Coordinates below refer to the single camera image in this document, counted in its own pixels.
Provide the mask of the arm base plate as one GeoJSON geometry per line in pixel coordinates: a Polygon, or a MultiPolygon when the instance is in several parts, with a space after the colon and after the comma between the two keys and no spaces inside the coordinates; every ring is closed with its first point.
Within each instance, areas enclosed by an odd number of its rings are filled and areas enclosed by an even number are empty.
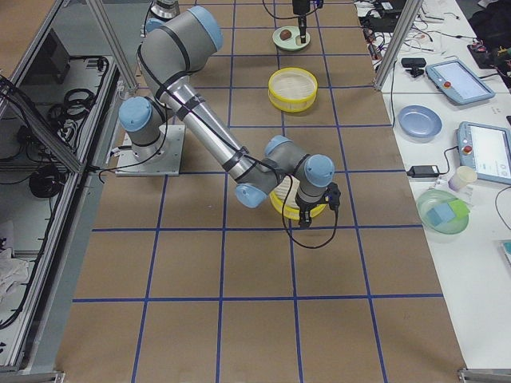
{"type": "Polygon", "coordinates": [[[148,147],[133,145],[126,132],[115,169],[117,176],[178,176],[184,144],[185,127],[181,124],[160,126],[160,139],[148,147]]]}

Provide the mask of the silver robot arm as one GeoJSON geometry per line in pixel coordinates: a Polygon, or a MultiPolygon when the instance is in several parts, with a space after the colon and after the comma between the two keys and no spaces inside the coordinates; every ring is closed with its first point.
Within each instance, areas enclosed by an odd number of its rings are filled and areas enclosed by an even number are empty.
{"type": "MultiPolygon", "coordinates": [[[[323,1],[300,1],[292,0],[292,16],[280,17],[273,14],[265,1],[262,1],[265,11],[275,20],[292,20],[296,19],[299,28],[299,43],[305,44],[307,42],[307,16],[315,13],[318,9],[323,7],[323,1]]],[[[180,14],[180,7],[178,1],[151,1],[148,8],[145,21],[144,34],[147,34],[149,25],[160,25],[175,18],[180,14]]]]}
{"type": "Polygon", "coordinates": [[[263,160],[251,157],[190,85],[190,76],[202,70],[222,45],[216,19],[202,6],[191,7],[149,32],[137,49],[137,60],[155,101],[181,120],[236,181],[236,198],[245,207],[258,207],[290,176],[299,182],[295,202],[301,227],[311,225],[311,211],[319,205],[337,212],[340,191],[328,156],[308,154],[292,140],[275,136],[263,160]]]}

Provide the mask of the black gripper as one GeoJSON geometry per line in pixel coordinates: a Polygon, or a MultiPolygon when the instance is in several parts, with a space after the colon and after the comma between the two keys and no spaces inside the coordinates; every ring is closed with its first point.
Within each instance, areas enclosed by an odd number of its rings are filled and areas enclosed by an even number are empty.
{"type": "Polygon", "coordinates": [[[322,195],[316,201],[309,201],[308,199],[304,199],[301,195],[297,195],[297,206],[299,208],[299,227],[309,228],[312,223],[312,210],[319,206],[329,204],[329,199],[330,198],[327,195],[322,195]]]}
{"type": "Polygon", "coordinates": [[[310,0],[292,0],[292,12],[298,16],[300,43],[307,42],[307,14],[311,11],[310,0]]]}

